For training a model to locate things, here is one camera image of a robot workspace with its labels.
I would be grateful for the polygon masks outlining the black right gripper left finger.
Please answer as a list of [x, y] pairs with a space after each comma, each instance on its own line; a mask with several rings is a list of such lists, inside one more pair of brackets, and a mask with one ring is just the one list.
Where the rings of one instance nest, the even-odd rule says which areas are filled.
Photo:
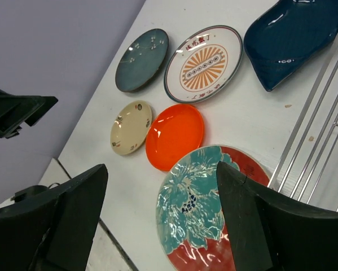
[[98, 164], [0, 208], [0, 270], [85, 270], [107, 182]]

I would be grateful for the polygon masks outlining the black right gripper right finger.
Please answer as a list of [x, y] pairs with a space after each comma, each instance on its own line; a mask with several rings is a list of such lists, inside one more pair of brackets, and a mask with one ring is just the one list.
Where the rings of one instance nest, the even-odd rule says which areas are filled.
[[236, 270], [338, 270], [338, 212], [280, 194], [217, 165]]

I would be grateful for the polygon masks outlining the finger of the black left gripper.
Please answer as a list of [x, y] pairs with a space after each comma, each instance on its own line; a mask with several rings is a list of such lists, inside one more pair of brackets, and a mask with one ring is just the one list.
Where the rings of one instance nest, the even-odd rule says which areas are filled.
[[0, 138], [18, 136], [22, 123], [36, 125], [57, 102], [53, 96], [13, 95], [0, 89]]

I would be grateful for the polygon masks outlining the red teal floral plate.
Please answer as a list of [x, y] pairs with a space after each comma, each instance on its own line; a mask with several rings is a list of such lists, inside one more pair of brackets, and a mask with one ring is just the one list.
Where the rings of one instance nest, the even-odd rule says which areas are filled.
[[201, 147], [178, 161], [165, 176], [156, 204], [158, 237], [176, 270], [235, 270], [216, 180], [219, 161], [269, 183], [261, 164], [228, 146]]

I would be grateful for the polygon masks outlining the small cream plate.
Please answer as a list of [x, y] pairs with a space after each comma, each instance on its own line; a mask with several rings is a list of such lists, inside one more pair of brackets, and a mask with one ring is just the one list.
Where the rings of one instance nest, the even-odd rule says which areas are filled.
[[143, 100], [129, 103], [117, 115], [110, 134], [110, 144], [118, 155], [128, 155], [145, 142], [153, 114]]

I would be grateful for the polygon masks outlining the orange plastic plate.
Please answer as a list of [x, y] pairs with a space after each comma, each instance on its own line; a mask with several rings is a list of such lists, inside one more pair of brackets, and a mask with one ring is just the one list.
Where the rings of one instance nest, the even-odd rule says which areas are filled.
[[189, 104], [163, 110], [152, 123], [146, 139], [146, 155], [153, 167], [169, 171], [204, 140], [205, 124], [200, 111]]

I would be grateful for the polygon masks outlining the dark teal speckled plate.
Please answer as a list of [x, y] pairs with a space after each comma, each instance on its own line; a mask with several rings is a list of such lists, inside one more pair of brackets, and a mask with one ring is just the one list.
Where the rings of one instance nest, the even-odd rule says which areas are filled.
[[161, 68], [169, 48], [163, 29], [150, 29], [137, 37], [121, 57], [115, 74], [119, 91], [131, 93], [148, 83]]

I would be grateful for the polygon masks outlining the white plate orange sunburst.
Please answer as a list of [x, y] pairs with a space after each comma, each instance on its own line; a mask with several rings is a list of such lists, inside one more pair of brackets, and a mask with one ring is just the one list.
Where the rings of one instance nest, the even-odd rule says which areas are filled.
[[202, 102], [225, 88], [239, 68], [243, 40], [227, 25], [204, 28], [183, 42], [164, 73], [167, 96], [182, 104]]

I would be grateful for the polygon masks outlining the dark blue leaf dish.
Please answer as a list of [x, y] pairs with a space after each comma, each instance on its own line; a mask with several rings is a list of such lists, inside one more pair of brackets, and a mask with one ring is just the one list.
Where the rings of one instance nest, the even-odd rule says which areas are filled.
[[338, 1], [278, 1], [254, 21], [244, 49], [261, 85], [272, 91], [338, 33]]

